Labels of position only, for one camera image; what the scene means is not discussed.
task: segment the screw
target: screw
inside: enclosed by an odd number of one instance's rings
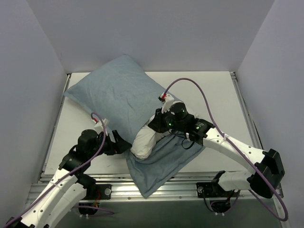
[[[203,192],[203,189],[204,189],[204,188],[203,188],[202,186],[199,186],[199,187],[198,187],[198,193],[202,193],[202,192]]]
[[[105,193],[106,196],[109,196],[111,194],[111,189],[106,188],[104,190],[104,193]]]

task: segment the metal frame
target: metal frame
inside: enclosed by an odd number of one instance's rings
[[[253,146],[256,148],[262,149],[262,143],[259,139],[257,130],[255,128],[253,119],[250,117],[249,111],[246,107],[246,104],[243,100],[243,97],[240,93],[240,89],[238,87],[238,82],[236,78],[235,72],[230,72],[232,82],[234,84],[238,100],[240,102],[241,109],[244,114],[244,118],[250,133],[250,137],[252,139]],[[68,75],[65,90],[68,87],[69,81],[71,78],[71,74]],[[56,124],[54,126],[54,131],[51,137],[50,146],[47,152],[45,165],[43,171],[45,170],[46,163],[48,161],[48,156],[50,153],[51,145],[54,140],[57,124],[59,121],[59,117],[62,110],[62,105],[64,102],[64,96],[62,98],[62,102],[60,105],[60,109],[58,112]],[[196,183],[197,182],[210,182],[217,172],[200,172],[200,173],[177,173],[174,177],[172,177],[169,181],[167,181],[163,186],[161,186],[155,193],[153,193],[149,198],[145,199],[135,183],[133,182],[131,176],[129,174],[100,174],[100,175],[91,175],[96,179],[97,184],[111,184],[112,185],[112,194],[111,199],[107,200],[107,202],[130,202],[130,201],[193,201],[193,200],[201,200],[197,197]],[[52,175],[45,175],[43,172],[41,174],[40,180],[37,184],[32,184],[30,188],[30,192],[27,198],[26,204],[32,203],[40,192],[46,187],[47,183],[51,180]],[[282,188],[279,186],[277,192],[283,196]],[[248,200],[254,199],[254,197],[250,194],[249,191],[242,191],[240,195],[240,200]],[[81,202],[93,202],[91,200],[82,200]],[[283,210],[280,208],[279,202],[277,199],[274,199],[275,208],[277,213],[280,216],[283,216]],[[281,226],[283,228],[290,228],[289,222],[281,222]]]
[[[63,88],[63,92],[62,92],[62,95],[61,95],[61,103],[60,103],[59,111],[58,111],[57,118],[56,118],[56,121],[55,121],[52,136],[51,136],[50,142],[48,144],[48,150],[47,150],[46,158],[45,158],[45,161],[44,161],[44,164],[43,164],[42,173],[46,170],[49,154],[51,153],[52,144],[53,144],[53,141],[54,141],[54,137],[55,137],[57,125],[58,125],[58,122],[59,122],[60,114],[61,114],[61,111],[62,111],[62,106],[63,106],[63,103],[65,101],[64,93],[67,90],[68,85],[70,83],[71,75],[72,74],[67,74],[66,84],[65,84],[65,87]]]

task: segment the white pillow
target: white pillow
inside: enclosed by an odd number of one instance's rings
[[[191,108],[187,107],[188,113],[195,116],[195,118],[198,118],[198,114],[193,111]],[[148,127],[148,124],[153,120],[154,115],[149,119],[149,121],[140,129],[138,134],[136,135],[136,138],[133,142],[131,152],[139,159],[146,159],[149,157],[149,155],[152,152],[153,147],[156,145],[156,143],[162,139],[163,137],[169,135],[169,132],[165,133],[157,133],[156,131],[152,130],[150,127]]]

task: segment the pillowcase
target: pillowcase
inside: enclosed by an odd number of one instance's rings
[[[162,106],[157,99],[164,88],[123,55],[88,74],[64,95],[87,112],[109,120],[109,128],[133,143],[139,130]]]

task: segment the gray floor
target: gray floor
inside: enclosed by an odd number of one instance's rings
[[[215,216],[203,201],[103,203],[116,214],[86,220],[69,212],[57,228],[280,228],[255,199],[239,200],[226,216]]]

